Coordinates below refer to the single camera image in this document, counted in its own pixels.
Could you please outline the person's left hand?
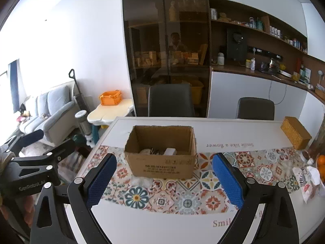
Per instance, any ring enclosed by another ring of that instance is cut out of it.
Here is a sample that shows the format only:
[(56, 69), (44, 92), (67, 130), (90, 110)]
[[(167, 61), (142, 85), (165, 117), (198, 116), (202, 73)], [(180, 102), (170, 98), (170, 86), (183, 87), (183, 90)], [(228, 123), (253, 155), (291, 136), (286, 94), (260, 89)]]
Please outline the person's left hand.
[(34, 213), (34, 199), (32, 196), (27, 196), (24, 199), (24, 221), (26, 222), (29, 228), (31, 228), (32, 226)]

